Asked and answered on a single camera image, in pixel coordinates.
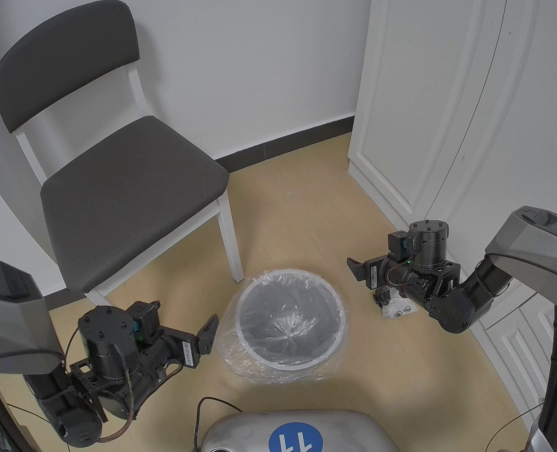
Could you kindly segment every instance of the gray upholstered seat cushion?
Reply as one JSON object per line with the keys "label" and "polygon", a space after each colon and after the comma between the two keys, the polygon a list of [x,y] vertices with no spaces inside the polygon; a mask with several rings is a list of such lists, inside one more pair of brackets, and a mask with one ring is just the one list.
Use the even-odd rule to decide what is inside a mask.
{"label": "gray upholstered seat cushion", "polygon": [[42,206],[70,290],[88,292],[226,190],[229,173],[153,116],[51,176]]}

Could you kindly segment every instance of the white plastic package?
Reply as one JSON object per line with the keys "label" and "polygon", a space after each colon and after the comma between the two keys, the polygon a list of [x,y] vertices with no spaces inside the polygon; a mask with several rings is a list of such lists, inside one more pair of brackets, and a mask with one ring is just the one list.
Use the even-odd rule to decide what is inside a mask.
{"label": "white plastic package", "polygon": [[418,311],[417,305],[410,298],[401,297],[398,290],[389,289],[389,303],[381,307],[385,318],[398,318]]}
{"label": "white plastic package", "polygon": [[248,381],[288,383],[333,375],[347,338],[347,311],[327,281],[277,269],[248,280],[232,299],[214,347]]}

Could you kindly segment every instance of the gray chair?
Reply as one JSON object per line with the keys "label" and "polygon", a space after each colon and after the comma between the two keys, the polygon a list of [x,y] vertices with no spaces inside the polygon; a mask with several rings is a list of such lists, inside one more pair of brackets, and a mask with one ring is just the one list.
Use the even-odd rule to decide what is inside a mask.
{"label": "gray chair", "polygon": [[[0,61],[0,114],[42,184],[61,275],[96,304],[151,260],[217,216],[234,279],[243,279],[226,187],[229,173],[149,115],[128,6],[102,0],[64,11]],[[21,129],[74,90],[125,66],[140,118],[47,177]]]}

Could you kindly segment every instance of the floor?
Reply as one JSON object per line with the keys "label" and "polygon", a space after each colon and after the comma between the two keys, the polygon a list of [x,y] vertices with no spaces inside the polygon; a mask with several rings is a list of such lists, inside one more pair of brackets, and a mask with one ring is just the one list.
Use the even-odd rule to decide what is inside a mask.
{"label": "floor", "polygon": [[[370,292],[345,264],[387,252],[393,226],[348,175],[350,135],[335,137],[231,174],[230,203],[246,277],[272,268],[299,267],[322,275],[349,307],[350,343],[334,378],[258,386],[231,375],[213,352],[196,370],[185,369],[152,396],[128,432],[92,451],[189,452],[200,397],[217,396],[246,411],[343,408],[374,417],[401,451],[483,452],[493,433],[517,415],[505,387],[473,335],[450,335],[425,312],[386,320]],[[162,324],[195,332],[222,314],[240,285],[230,275],[215,220],[208,222],[111,293],[122,308],[139,299],[162,303]],[[54,310],[65,346],[82,300]],[[77,340],[69,361],[83,358]],[[0,375],[8,402],[39,412],[22,379]],[[230,410],[205,405],[202,433]],[[16,411],[42,452],[65,446],[47,424]],[[122,422],[112,419],[104,434]],[[502,431],[490,450],[520,450],[521,421]]]}

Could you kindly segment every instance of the white label sticker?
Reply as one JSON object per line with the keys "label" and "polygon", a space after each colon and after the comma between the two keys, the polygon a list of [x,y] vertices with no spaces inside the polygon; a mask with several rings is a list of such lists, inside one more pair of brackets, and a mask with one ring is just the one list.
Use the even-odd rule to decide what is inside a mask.
{"label": "white label sticker", "polygon": [[182,342],[182,350],[184,351],[184,364],[187,366],[194,366],[195,362],[193,362],[191,344],[188,342]]}
{"label": "white label sticker", "polygon": [[377,287],[377,267],[371,266],[371,289]]}

